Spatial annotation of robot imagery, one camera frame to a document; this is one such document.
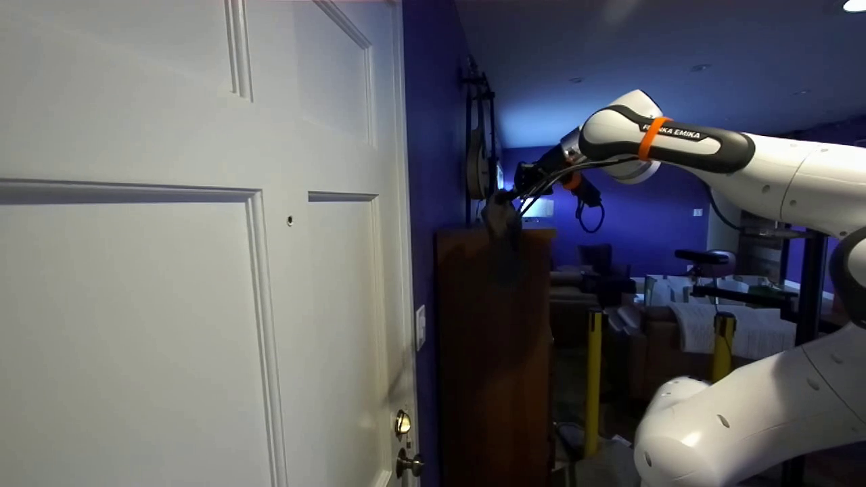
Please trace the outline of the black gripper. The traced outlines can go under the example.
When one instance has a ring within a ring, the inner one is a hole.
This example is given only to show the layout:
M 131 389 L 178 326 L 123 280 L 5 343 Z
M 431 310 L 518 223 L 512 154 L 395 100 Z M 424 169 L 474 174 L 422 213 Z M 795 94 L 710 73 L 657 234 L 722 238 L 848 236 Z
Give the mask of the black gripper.
M 539 159 L 515 172 L 512 195 L 518 200 L 550 193 L 562 176 L 572 174 L 572 159 L 560 149 L 545 151 Z

